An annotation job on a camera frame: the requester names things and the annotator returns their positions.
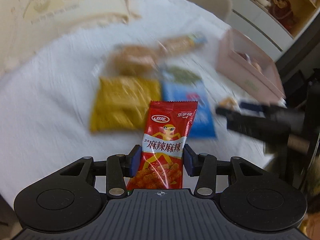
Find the red spicy snack packet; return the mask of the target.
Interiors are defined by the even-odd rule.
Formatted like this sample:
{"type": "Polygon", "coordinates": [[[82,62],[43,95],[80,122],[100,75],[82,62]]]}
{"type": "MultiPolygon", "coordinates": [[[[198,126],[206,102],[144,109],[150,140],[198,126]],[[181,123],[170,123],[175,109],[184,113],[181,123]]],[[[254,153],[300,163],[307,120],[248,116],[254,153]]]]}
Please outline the red spicy snack packet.
{"type": "Polygon", "coordinates": [[[181,189],[183,148],[193,125],[196,101],[152,101],[136,175],[127,189],[181,189]]]}

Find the round bread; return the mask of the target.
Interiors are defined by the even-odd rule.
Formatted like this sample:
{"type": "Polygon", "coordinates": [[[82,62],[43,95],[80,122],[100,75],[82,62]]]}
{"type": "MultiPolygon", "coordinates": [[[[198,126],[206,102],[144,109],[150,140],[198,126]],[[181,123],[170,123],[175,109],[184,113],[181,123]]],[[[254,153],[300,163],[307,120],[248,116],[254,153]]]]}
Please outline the round bread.
{"type": "Polygon", "coordinates": [[[117,46],[108,56],[107,66],[116,74],[136,76],[156,70],[159,56],[153,48],[129,44],[117,46]]]}

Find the rice cracker packet in box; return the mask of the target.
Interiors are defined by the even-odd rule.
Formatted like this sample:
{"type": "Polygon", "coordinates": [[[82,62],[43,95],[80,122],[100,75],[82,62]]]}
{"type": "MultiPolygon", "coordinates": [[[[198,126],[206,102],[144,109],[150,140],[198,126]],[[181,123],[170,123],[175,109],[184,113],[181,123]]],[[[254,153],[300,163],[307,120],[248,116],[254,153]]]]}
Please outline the rice cracker packet in box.
{"type": "Polygon", "coordinates": [[[257,71],[259,71],[260,73],[262,72],[262,68],[259,65],[259,63],[257,62],[256,59],[250,57],[248,54],[246,53],[240,53],[238,52],[238,55],[240,55],[243,59],[245,59],[249,64],[251,64],[257,71]]]}

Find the pink cardboard box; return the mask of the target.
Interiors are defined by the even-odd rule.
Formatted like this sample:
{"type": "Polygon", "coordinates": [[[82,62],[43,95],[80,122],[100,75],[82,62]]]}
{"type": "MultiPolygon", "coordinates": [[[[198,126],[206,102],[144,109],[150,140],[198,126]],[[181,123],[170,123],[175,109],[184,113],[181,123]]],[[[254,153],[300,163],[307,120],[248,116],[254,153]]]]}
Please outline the pink cardboard box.
{"type": "Polygon", "coordinates": [[[259,102],[273,104],[285,100],[283,85],[274,61],[236,29],[226,31],[220,40],[215,69],[259,102]],[[238,55],[238,52],[256,59],[262,72],[257,71],[238,55]]]}

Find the blue seaweed snack packet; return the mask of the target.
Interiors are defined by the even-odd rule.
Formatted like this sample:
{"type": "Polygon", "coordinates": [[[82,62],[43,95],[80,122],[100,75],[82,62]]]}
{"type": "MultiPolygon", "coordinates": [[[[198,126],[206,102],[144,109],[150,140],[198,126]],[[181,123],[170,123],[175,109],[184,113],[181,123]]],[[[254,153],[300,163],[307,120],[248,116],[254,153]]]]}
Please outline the blue seaweed snack packet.
{"type": "Polygon", "coordinates": [[[196,101],[197,112],[189,137],[216,138],[215,128],[206,88],[200,74],[181,67],[161,69],[162,99],[164,101],[196,101]]]}

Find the yellow snack packet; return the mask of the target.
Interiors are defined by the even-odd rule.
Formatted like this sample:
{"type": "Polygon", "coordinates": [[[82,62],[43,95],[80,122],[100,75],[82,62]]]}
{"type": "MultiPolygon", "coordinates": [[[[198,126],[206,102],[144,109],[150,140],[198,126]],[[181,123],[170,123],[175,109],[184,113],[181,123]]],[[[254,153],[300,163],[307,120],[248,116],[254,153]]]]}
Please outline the yellow snack packet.
{"type": "Polygon", "coordinates": [[[99,77],[89,130],[92,133],[143,129],[151,101],[161,100],[156,79],[136,76],[99,77]]]}

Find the white sideboard cabinet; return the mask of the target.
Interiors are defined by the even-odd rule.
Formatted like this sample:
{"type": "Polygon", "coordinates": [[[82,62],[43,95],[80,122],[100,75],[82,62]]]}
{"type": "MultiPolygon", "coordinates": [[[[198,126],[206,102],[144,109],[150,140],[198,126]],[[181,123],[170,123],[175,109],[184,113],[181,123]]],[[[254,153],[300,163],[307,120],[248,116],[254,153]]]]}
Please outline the white sideboard cabinet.
{"type": "Polygon", "coordinates": [[[232,3],[226,22],[277,61],[293,41],[292,36],[253,0],[232,0],[232,3]]]}

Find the long clear biscuit packet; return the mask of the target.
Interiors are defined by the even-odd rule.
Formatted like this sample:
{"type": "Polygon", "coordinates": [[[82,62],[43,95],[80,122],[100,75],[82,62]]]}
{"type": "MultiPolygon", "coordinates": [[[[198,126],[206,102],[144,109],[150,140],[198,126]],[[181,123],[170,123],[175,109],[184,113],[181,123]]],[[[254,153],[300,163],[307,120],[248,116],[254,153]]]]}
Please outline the long clear biscuit packet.
{"type": "Polygon", "coordinates": [[[201,32],[167,38],[158,43],[158,52],[163,56],[177,56],[201,48],[207,38],[201,32]]]}

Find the white textured tablecloth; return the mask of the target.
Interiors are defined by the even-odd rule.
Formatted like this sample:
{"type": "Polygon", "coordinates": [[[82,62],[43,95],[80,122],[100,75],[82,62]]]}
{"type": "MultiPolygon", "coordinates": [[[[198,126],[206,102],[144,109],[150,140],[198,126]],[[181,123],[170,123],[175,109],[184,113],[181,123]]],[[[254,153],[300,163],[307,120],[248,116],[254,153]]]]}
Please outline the white textured tablecloth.
{"type": "Polygon", "coordinates": [[[141,18],[128,24],[80,29],[55,40],[1,79],[1,196],[8,204],[28,185],[81,157],[105,160],[141,143],[141,131],[88,129],[98,77],[118,44],[154,44],[200,31],[205,47],[169,64],[202,76],[211,109],[228,96],[249,99],[215,71],[228,24],[185,0],[139,0],[139,9],[141,18]]]}

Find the brown plush toy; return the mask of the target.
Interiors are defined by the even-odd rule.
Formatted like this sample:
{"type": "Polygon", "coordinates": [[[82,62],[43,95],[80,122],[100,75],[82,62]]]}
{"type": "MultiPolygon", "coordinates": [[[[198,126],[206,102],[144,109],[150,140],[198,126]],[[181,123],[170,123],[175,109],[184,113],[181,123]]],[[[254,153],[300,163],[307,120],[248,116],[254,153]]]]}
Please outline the brown plush toy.
{"type": "Polygon", "coordinates": [[[271,0],[268,11],[288,31],[296,23],[289,0],[271,0]]]}

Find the cream illustrated gift bag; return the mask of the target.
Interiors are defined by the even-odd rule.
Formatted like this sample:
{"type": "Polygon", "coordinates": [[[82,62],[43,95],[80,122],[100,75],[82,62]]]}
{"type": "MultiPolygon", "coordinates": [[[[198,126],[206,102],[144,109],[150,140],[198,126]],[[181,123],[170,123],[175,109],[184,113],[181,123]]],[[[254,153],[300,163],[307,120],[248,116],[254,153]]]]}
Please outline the cream illustrated gift bag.
{"type": "Polygon", "coordinates": [[[1,74],[79,28],[126,23],[135,0],[1,0],[1,74]]]}

